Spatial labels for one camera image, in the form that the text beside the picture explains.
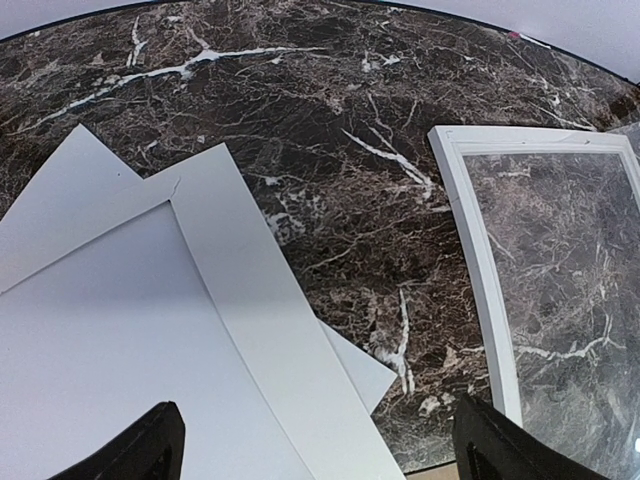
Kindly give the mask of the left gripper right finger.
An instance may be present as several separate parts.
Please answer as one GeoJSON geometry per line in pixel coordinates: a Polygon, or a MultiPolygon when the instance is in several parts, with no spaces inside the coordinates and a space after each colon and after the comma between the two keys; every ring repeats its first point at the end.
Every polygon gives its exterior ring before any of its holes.
{"type": "Polygon", "coordinates": [[[463,395],[454,414],[453,445],[461,479],[600,479],[546,447],[486,402],[463,395]]]}

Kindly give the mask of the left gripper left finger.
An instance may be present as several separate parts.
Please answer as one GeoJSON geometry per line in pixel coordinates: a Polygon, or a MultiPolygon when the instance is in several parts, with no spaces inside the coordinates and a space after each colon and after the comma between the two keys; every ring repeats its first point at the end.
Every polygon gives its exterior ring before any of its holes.
{"type": "Polygon", "coordinates": [[[185,438],[177,404],[161,402],[101,449],[51,480],[178,480],[185,438]]]}

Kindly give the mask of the white picture frame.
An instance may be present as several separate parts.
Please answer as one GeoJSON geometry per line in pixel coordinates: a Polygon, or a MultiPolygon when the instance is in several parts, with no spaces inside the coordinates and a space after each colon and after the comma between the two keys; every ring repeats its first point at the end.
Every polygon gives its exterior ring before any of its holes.
{"type": "Polygon", "coordinates": [[[488,231],[464,158],[525,153],[614,154],[635,197],[639,165],[624,135],[518,126],[439,125],[428,133],[454,215],[473,289],[489,369],[493,404],[523,425],[513,342],[488,231]]]}

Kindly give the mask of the clear acrylic sheet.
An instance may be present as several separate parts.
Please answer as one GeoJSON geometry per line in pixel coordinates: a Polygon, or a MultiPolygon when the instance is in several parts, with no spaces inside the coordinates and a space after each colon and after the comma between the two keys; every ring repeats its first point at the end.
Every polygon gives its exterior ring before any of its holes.
{"type": "Polygon", "coordinates": [[[465,157],[514,348],[523,426],[639,475],[639,208],[617,153],[465,157]]]}

